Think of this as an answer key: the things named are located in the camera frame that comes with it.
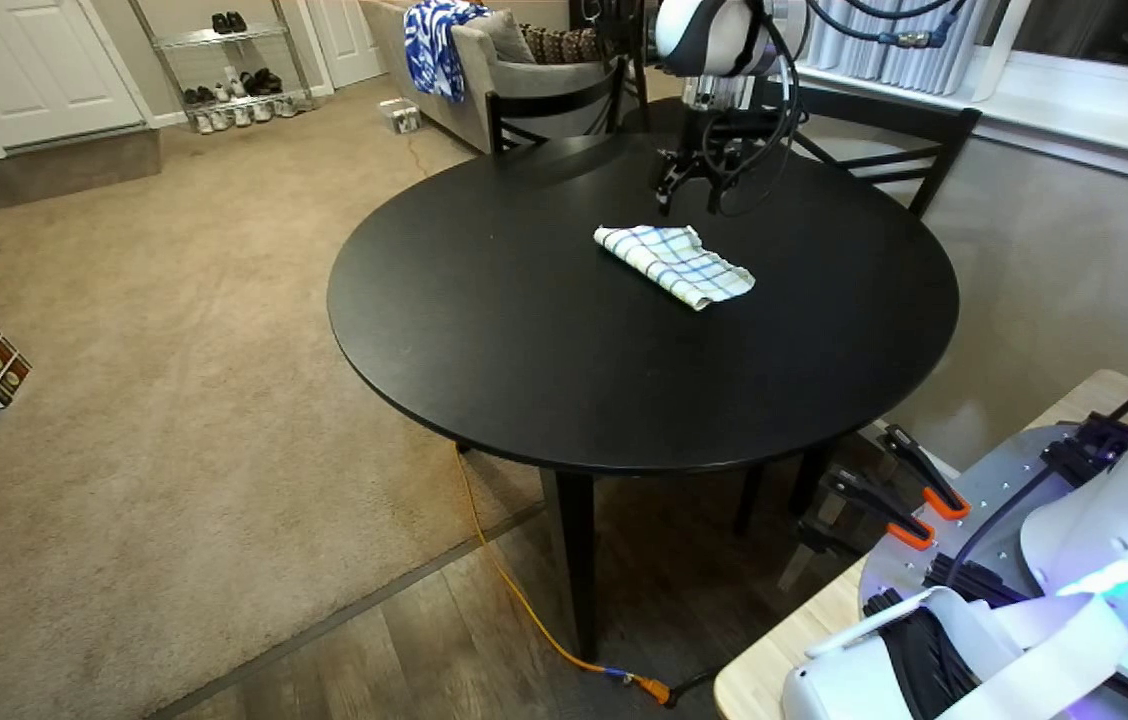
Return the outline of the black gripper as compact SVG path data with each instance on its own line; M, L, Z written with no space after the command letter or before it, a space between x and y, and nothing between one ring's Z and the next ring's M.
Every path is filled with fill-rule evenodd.
M707 210L719 210L726 193L777 139L777 100L766 74L693 74L684 109L679 156L662 156L651 175L662 215L693 175L707 175Z

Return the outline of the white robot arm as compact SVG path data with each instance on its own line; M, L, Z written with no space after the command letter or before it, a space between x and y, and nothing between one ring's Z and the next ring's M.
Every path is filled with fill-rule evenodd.
M771 0L662 0L657 64L684 78L684 125L662 163L657 207L689 178L707 183L707 207L798 125L798 54Z

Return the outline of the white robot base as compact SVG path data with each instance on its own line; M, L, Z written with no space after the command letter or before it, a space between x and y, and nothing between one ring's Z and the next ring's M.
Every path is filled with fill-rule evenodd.
M958 551L934 560L925 586L947 585L973 598L1096 593L1128 622L1128 439L1102 447L1076 426L1040 458Z

